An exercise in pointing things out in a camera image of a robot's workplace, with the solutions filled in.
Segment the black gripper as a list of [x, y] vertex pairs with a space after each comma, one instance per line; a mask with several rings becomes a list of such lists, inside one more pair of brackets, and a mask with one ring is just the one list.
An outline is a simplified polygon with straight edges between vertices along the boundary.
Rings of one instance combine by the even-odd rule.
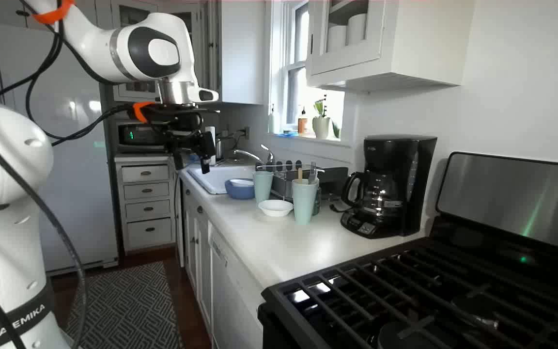
[[191, 165], [197, 155], [201, 157], [201, 175], [208, 173], [214, 142], [197, 109], [150, 105], [142, 109], [142, 116], [160, 130], [164, 147], [173, 153], [175, 169]]

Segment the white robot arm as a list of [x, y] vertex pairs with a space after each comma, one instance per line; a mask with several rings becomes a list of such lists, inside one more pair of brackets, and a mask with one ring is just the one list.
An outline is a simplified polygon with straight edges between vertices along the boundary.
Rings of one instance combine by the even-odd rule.
[[[131, 118], [152, 113], [193, 116], [218, 93], [197, 84], [185, 23], [162, 12], [117, 27], [92, 25], [73, 0], [22, 0], [34, 20], [69, 45], [90, 76], [108, 82], [156, 82], [158, 103], [133, 103]], [[46, 305], [40, 219], [51, 210], [38, 196], [53, 165], [48, 136], [26, 116], [0, 105], [0, 349], [79, 349]]]

